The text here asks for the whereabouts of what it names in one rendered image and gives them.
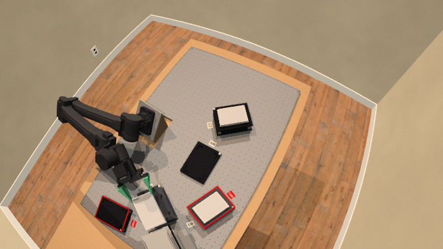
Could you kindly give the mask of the grey slotted rack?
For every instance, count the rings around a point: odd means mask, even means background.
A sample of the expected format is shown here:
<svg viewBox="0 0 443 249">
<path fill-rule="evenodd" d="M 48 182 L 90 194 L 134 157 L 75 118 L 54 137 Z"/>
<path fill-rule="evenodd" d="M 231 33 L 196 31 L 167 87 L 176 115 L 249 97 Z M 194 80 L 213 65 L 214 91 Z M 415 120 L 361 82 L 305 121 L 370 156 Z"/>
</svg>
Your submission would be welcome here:
<svg viewBox="0 0 443 249">
<path fill-rule="evenodd" d="M 181 249 L 197 249 L 191 240 L 186 229 L 180 231 L 173 230 L 173 233 L 181 247 Z M 153 233 L 142 236 L 146 249 L 180 249 L 176 243 L 172 231 L 163 228 Z"/>
</svg>

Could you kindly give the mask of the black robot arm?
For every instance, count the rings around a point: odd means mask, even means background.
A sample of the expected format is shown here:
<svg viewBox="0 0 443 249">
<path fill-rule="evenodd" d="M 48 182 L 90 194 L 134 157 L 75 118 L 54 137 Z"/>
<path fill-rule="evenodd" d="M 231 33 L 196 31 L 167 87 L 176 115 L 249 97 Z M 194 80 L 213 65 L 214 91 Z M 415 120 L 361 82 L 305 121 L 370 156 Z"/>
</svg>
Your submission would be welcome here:
<svg viewBox="0 0 443 249">
<path fill-rule="evenodd" d="M 116 144 L 117 138 L 112 133 L 95 127 L 85 118 L 114 129 L 127 142 L 137 142 L 140 131 L 151 135 L 155 111 L 142 106 L 137 115 L 123 112 L 117 116 L 86 105 L 77 97 L 60 96 L 57 100 L 57 117 L 62 123 L 71 124 L 95 148 L 95 162 L 101 170 L 106 171 L 114 166 L 115 177 L 125 184 L 137 170 L 131 158 L 124 161 L 129 158 L 124 144 Z"/>
</svg>

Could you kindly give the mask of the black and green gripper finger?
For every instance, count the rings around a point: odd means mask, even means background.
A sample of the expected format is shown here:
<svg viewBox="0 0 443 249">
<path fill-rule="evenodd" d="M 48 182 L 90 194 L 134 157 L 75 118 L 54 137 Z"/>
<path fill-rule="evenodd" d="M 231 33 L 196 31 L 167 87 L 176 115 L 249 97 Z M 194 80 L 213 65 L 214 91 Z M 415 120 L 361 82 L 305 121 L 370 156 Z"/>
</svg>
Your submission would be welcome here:
<svg viewBox="0 0 443 249">
<path fill-rule="evenodd" d="M 145 185 L 147 186 L 147 188 L 148 188 L 149 192 L 151 193 L 151 195 L 153 195 L 152 189 L 151 189 L 149 173 L 148 173 L 147 177 L 143 178 L 143 181 L 144 181 Z"/>
<path fill-rule="evenodd" d="M 129 191 L 128 191 L 128 189 L 126 188 L 126 185 L 124 184 L 124 185 L 122 185 L 121 187 L 119 187 L 118 189 L 117 189 L 122 195 L 124 195 L 131 203 L 133 203 L 132 202 L 132 197 L 131 197 L 131 195 L 130 195 L 130 193 L 129 193 Z"/>
</svg>

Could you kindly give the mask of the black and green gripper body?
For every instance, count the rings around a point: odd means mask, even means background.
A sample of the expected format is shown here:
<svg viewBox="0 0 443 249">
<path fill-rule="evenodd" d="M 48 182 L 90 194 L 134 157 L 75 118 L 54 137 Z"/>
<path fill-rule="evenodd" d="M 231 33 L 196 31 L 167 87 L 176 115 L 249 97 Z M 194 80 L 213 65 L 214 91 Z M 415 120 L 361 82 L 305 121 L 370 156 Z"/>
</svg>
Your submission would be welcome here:
<svg viewBox="0 0 443 249">
<path fill-rule="evenodd" d="M 130 178 L 131 178 L 131 180 L 130 180 L 130 183 L 132 183 L 132 182 L 135 182 L 135 181 L 137 181 L 137 180 L 140 180 L 140 179 L 142 179 L 142 178 L 145 178 L 145 177 L 147 177 L 147 175 L 148 175 L 148 173 L 144 173 L 143 174 L 143 168 L 140 168 L 140 169 L 137 169 L 137 172 L 135 173 L 135 174 L 132 174 L 131 176 L 130 176 Z M 142 175 L 143 174 L 143 175 Z M 119 181 L 119 180 L 117 180 L 117 183 L 118 183 L 118 188 L 119 187 L 121 187 L 123 184 Z"/>
</svg>

